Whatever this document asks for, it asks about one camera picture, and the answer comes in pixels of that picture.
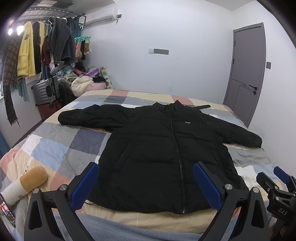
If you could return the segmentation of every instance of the door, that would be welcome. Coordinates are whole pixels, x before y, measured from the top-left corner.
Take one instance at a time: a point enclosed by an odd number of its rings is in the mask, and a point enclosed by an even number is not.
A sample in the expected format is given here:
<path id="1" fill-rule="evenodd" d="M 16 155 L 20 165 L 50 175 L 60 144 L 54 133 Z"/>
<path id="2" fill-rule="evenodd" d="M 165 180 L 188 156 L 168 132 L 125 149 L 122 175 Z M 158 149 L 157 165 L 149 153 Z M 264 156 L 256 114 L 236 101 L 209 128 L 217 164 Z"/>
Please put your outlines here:
<path id="1" fill-rule="evenodd" d="M 230 78 L 223 104 L 249 126 L 264 77 L 266 41 L 263 23 L 234 30 Z"/>

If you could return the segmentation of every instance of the plaid comforter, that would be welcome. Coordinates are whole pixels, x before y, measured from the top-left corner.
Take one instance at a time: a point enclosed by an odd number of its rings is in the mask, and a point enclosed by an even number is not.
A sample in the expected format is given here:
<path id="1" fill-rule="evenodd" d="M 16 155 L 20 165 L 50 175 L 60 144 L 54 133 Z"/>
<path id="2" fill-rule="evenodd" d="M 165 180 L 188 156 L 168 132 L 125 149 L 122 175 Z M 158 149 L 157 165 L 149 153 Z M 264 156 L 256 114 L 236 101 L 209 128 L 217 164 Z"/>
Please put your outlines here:
<path id="1" fill-rule="evenodd" d="M 246 128 L 224 105 L 163 94 L 118 90 L 89 91 L 48 118 L 1 159 L 0 190 L 4 190 L 20 175 L 38 165 L 43 166 L 49 175 L 48 180 L 40 186 L 42 191 L 56 190 L 61 184 L 69 184 L 76 175 L 84 170 L 89 162 L 98 163 L 111 133 L 102 129 L 62 126 L 57 120 L 62 111 L 83 109 L 93 104 L 120 104 L 134 108 L 152 105 L 155 102 L 169 104 L 176 100 L 192 107 L 209 104 L 211 108 L 204 109 L 202 112 Z M 253 186 L 260 188 L 264 200 L 267 200 L 267 194 L 256 183 L 257 173 L 264 171 L 281 187 L 280 180 L 273 174 L 272 164 L 262 148 L 225 145 L 228 147 L 238 174 L 244 178 L 249 188 Z M 23 240 L 29 200 L 30 194 L 15 205 L 16 229 L 1 215 L 2 220 L 7 223 L 7 227 L 17 240 Z M 192 233 L 204 232 L 216 214 L 216 211 L 212 209 L 183 215 L 169 212 L 151 214 L 117 212 L 96 204 L 84 204 L 78 212 L 145 229 Z"/>

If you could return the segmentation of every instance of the pink pillow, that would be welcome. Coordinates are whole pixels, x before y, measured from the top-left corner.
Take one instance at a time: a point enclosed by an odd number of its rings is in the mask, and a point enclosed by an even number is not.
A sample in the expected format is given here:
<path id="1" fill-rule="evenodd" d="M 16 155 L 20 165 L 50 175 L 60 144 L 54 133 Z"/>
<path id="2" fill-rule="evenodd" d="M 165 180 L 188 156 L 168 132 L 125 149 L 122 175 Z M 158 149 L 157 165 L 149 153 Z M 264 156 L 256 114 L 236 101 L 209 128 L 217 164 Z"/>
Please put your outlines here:
<path id="1" fill-rule="evenodd" d="M 85 89 L 85 92 L 91 91 L 91 90 L 105 90 L 105 89 L 107 89 L 105 82 L 93 83 L 87 86 L 87 88 Z"/>

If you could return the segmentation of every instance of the yellow hoodie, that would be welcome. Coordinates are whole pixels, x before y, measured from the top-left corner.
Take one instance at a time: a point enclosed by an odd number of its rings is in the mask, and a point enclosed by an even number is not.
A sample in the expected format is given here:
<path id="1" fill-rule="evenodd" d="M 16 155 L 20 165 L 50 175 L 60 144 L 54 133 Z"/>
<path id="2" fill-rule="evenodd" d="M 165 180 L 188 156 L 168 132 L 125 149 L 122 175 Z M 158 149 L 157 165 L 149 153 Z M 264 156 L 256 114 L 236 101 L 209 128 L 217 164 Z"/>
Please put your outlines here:
<path id="1" fill-rule="evenodd" d="M 17 76 L 32 77 L 35 75 L 33 28 L 31 21 L 24 25 L 24 35 L 20 44 L 17 61 Z"/>

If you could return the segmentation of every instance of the phone screen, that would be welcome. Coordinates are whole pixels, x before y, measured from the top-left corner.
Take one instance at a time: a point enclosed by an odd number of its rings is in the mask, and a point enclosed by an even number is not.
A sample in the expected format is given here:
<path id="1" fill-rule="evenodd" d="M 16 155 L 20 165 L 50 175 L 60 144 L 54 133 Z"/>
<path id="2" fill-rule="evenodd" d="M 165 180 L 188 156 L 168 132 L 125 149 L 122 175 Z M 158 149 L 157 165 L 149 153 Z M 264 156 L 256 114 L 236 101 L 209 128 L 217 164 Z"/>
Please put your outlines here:
<path id="1" fill-rule="evenodd" d="M 2 197 L 1 194 L 0 194 L 0 209 L 2 210 L 4 215 L 7 217 L 8 221 L 11 223 L 11 225 L 15 227 L 15 216 L 7 207 L 7 205 L 4 201 L 4 198 Z"/>

